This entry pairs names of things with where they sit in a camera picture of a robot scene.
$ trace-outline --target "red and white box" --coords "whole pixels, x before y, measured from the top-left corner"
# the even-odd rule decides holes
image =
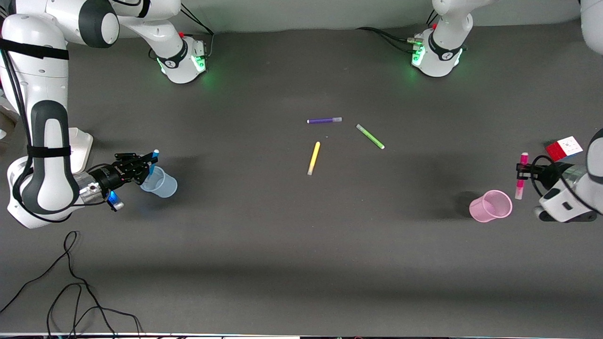
[[[565,157],[573,156],[574,154],[582,152],[582,147],[578,144],[576,139],[571,136],[569,138],[561,139],[554,144],[548,145],[546,152],[554,161],[559,161]]]

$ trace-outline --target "blue marker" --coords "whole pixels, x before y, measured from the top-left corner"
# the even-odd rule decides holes
[[[153,157],[159,157],[159,150],[154,150],[153,151]],[[151,165],[151,168],[149,168],[149,176],[151,174],[153,174],[153,170],[155,169],[155,164]]]

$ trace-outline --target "green light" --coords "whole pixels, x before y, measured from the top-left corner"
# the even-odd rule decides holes
[[[425,55],[425,46],[421,46],[418,51],[415,52],[418,56],[412,58],[412,64],[415,66],[421,65],[421,61],[423,61],[423,56]]]
[[[205,71],[205,58],[204,57],[196,57],[194,55],[191,55],[191,60],[199,73]]]
[[[463,53],[463,49],[461,48],[461,50],[458,52],[458,57],[456,57],[456,61],[454,62],[454,65],[458,65],[458,60],[461,58],[461,54]]]
[[[165,74],[165,69],[163,69],[163,65],[161,64],[161,61],[159,61],[159,58],[157,58],[157,63],[159,64],[159,67],[161,67],[161,73]]]

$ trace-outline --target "plastic cup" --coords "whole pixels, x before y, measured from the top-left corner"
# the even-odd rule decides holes
[[[511,198],[504,192],[496,190],[486,192],[469,205],[469,213],[480,223],[505,218],[511,214],[512,210]]]
[[[155,166],[153,173],[140,186],[143,191],[157,194],[162,198],[169,198],[178,189],[178,182],[169,174],[164,172],[163,168]]]

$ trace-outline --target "marker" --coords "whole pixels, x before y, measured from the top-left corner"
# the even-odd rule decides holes
[[[159,150],[154,150],[153,151],[153,156],[152,157],[159,157]],[[155,170],[155,164],[151,165],[151,168],[149,168],[149,176],[151,174],[153,174],[153,171]]]
[[[360,124],[356,125],[356,128],[358,128],[359,131],[366,135],[367,138],[371,139],[371,141],[374,142],[377,147],[381,148],[382,150],[385,148],[385,146],[381,144],[381,141],[377,140],[376,137],[374,137],[371,133],[365,130],[364,127],[360,126]]]
[[[308,124],[324,124],[325,122],[341,122],[343,118],[309,119]]]
[[[318,150],[320,149],[320,141],[316,141],[314,145],[314,152],[312,153],[312,160],[310,160],[310,167],[308,168],[308,175],[311,176],[314,172],[314,165],[316,165],[316,158],[318,157]]]
[[[519,163],[522,165],[528,164],[528,154],[526,152],[522,153],[522,157],[519,160]],[[521,200],[523,198],[523,182],[524,180],[518,180],[517,186],[515,186],[515,199]]]

